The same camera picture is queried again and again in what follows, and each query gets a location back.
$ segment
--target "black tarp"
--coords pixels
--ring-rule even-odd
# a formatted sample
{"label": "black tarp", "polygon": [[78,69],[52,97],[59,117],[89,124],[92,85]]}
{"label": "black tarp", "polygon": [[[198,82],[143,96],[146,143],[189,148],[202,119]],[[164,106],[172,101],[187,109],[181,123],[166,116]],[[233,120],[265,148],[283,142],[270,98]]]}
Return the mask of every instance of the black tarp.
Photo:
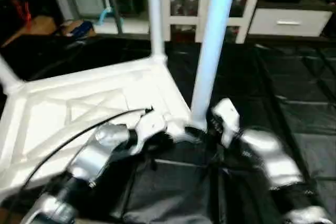
{"label": "black tarp", "polygon": [[[96,38],[89,40],[88,45],[64,49],[68,44],[64,38],[23,36],[2,53],[25,80],[150,54],[148,41]],[[316,183],[322,201],[333,214],[335,185],[325,178],[334,176],[336,121],[328,90],[333,93],[335,90],[332,89],[332,68],[325,67],[325,59],[321,60],[318,55],[326,54],[324,50],[259,49],[251,45],[225,44],[211,104],[229,97],[240,114],[242,127],[275,132],[305,178],[313,186]],[[199,44],[166,44],[168,68],[189,106],[199,51]],[[330,56],[332,50],[326,51],[328,62],[334,64]],[[310,151],[314,146],[319,151]],[[204,144],[180,143],[157,154],[155,158],[160,161],[155,168],[151,164],[153,157],[123,163],[121,170],[120,167],[114,169],[111,180],[100,192],[99,197],[103,199],[93,200],[94,204],[88,204],[90,208],[81,214],[96,218],[95,213],[88,215],[91,210],[103,218],[100,209],[107,208],[104,202],[110,201],[109,217],[103,219],[114,222],[281,223],[260,174],[234,169],[228,173],[228,170],[218,169],[212,164],[215,153],[222,156],[222,148],[217,147],[215,151]],[[230,166],[241,165],[240,160],[225,155]],[[312,174],[316,170],[320,179]],[[30,200],[23,209],[35,200],[32,194],[28,197]]]}

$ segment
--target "black cable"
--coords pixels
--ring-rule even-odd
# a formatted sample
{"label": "black cable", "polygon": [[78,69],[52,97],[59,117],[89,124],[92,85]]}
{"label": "black cable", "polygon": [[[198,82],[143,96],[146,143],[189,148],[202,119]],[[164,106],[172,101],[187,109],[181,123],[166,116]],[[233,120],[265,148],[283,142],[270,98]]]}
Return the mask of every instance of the black cable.
{"label": "black cable", "polygon": [[88,131],[94,129],[95,127],[101,126],[115,118],[118,118],[120,116],[129,114],[129,113],[134,113],[134,112],[139,112],[139,111],[147,111],[147,109],[136,109],[136,110],[129,110],[129,111],[125,111],[122,112],[120,114],[111,116],[99,123],[96,123],[90,127],[88,127],[87,129],[77,133],[75,136],[71,137],[70,139],[68,139],[67,141],[65,141],[64,143],[62,143],[61,145],[59,145],[56,149],[54,149],[50,154],[48,154],[47,156],[45,156],[39,163],[38,165],[34,168],[34,170],[31,172],[31,174],[26,178],[25,182],[23,183],[23,185],[20,187],[18,193],[16,194],[9,210],[8,210],[8,214],[5,218],[5,221],[3,222],[3,224],[9,224],[9,221],[12,218],[12,214],[13,214],[13,210],[15,205],[19,202],[20,197],[22,195],[22,192],[26,189],[26,187],[28,186],[30,180],[32,179],[32,177],[37,173],[37,171],[49,160],[51,159],[57,152],[59,152],[62,148],[64,148],[66,145],[68,145],[69,143],[71,143],[73,140],[75,140],[76,138],[82,136],[83,134],[87,133]]}

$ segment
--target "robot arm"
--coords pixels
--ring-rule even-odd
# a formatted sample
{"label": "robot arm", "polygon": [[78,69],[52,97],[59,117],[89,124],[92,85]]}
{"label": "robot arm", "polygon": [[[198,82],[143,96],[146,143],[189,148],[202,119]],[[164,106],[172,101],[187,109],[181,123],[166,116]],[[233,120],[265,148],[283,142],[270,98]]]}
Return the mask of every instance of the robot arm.
{"label": "robot arm", "polygon": [[61,190],[42,195],[21,223],[73,223],[78,204],[86,200],[109,164],[140,153],[148,139],[165,129],[166,121],[155,111],[141,117],[134,129],[114,124],[98,127],[67,167]]}
{"label": "robot arm", "polygon": [[228,151],[238,151],[261,166],[273,200],[286,220],[293,224],[332,224],[275,135],[240,129],[239,115],[229,99],[212,109],[209,127],[221,135],[221,144]]}

